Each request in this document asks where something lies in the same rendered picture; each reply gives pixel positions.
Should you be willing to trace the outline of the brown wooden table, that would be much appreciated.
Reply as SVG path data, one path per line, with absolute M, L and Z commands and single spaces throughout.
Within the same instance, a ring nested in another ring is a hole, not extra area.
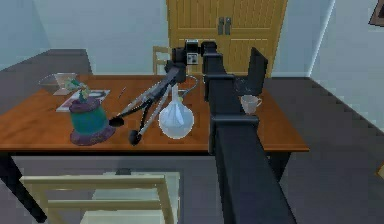
M 168 140 L 157 128 L 151 128 L 138 145 L 132 146 L 121 128 L 106 142 L 95 146 L 75 146 L 69 140 L 72 130 L 70 118 L 53 110 L 54 99 L 38 91 L 24 102 L 0 116 L 0 170 L 9 189 L 42 223 L 47 215 L 32 196 L 22 187 L 21 173 L 13 161 L 14 156 L 197 156 L 209 153 L 209 103 L 204 100 L 205 84 L 188 97 L 187 103 L 198 116 L 191 136 L 182 141 Z M 308 146 L 268 92 L 262 94 L 265 104 L 255 114 L 259 118 L 257 135 L 274 173 L 279 179 L 293 152 L 306 152 Z

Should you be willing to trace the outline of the dark framed picture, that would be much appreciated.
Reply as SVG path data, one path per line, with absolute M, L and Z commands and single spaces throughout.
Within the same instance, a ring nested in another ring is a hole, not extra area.
M 384 0 L 378 0 L 369 20 L 369 25 L 384 27 Z

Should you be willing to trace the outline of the yellow wooden cupboard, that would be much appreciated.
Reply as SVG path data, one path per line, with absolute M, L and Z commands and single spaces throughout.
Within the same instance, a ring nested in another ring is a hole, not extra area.
M 250 50 L 257 48 L 272 74 L 288 0 L 166 0 L 169 46 L 187 39 L 214 41 L 227 72 L 248 73 Z

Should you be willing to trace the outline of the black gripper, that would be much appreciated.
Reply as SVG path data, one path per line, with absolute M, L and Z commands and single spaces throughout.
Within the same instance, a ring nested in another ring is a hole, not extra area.
M 186 50 L 183 47 L 172 49 L 171 59 L 167 61 L 165 71 L 166 77 L 164 79 L 148 88 L 128 104 L 118 115 L 109 120 L 110 126 L 120 127 L 124 125 L 125 116 L 143 110 L 140 128 L 138 130 L 132 130 L 128 137 L 132 146 L 140 142 L 145 131 L 158 116 L 172 86 L 175 83 L 183 83 L 186 80 Z M 153 113 L 148 116 L 149 110 L 154 104 L 157 104 L 157 106 Z

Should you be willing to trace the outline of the pale wooden chair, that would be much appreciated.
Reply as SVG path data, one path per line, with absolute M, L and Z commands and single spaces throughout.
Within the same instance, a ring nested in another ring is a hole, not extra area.
M 20 182 L 47 215 L 49 224 L 69 224 L 62 211 L 83 213 L 79 224 L 181 224 L 180 176 L 130 175 L 23 176 Z M 89 199 L 50 199 L 49 191 L 91 190 Z
M 172 49 L 169 47 L 163 47 L 163 46 L 153 46 L 152 49 L 152 59 L 153 59 L 153 74 L 158 75 L 158 66 L 159 65 L 166 65 L 167 61 L 169 59 L 159 59 L 158 54 L 167 54 L 168 56 L 171 56 Z

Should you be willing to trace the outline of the white cup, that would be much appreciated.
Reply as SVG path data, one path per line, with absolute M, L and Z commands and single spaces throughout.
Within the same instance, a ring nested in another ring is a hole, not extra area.
M 244 95 L 240 97 L 241 105 L 246 114 L 253 114 L 262 104 L 262 99 L 253 95 Z

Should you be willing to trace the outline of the clear glass vase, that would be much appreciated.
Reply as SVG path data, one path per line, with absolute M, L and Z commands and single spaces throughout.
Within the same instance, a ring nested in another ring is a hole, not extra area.
M 159 114 L 159 127 L 171 139 L 186 137 L 194 125 L 194 115 L 179 97 L 178 85 L 172 87 L 172 100 Z

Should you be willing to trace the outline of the teal and purple plant pot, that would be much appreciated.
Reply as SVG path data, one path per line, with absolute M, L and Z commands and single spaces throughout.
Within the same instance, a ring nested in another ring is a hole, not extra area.
M 78 146 L 92 146 L 108 140 L 115 133 L 99 99 L 90 95 L 89 87 L 75 79 L 65 82 L 68 90 L 79 90 L 79 97 L 69 106 L 73 130 L 70 141 Z

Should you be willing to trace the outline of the clear glass bowl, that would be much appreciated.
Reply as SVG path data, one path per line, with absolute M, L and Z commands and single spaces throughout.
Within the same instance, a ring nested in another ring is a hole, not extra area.
M 69 79 L 75 79 L 76 77 L 76 73 L 55 73 L 44 77 L 38 84 L 54 96 L 65 96 L 70 93 L 70 91 L 65 88 L 65 82 Z

